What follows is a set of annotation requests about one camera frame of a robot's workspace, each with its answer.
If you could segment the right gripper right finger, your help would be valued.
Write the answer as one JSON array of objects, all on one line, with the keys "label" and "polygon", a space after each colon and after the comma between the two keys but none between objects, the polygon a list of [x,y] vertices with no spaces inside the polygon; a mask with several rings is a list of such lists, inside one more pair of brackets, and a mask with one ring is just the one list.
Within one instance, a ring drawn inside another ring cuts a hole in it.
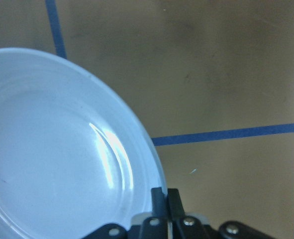
[{"label": "right gripper right finger", "polygon": [[272,236],[239,221],[226,221],[218,229],[184,211],[178,189],[167,191],[174,239],[271,239]]}]

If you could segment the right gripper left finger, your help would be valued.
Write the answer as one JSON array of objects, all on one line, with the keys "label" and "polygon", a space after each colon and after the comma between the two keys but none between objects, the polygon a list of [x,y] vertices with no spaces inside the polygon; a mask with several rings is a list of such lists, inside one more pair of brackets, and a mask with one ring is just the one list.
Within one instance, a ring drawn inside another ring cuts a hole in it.
[{"label": "right gripper left finger", "polygon": [[167,239],[168,213],[166,198],[162,188],[151,189],[152,212],[143,216],[142,222],[133,224],[126,230],[119,224],[110,223],[101,226],[84,238],[86,239]]}]

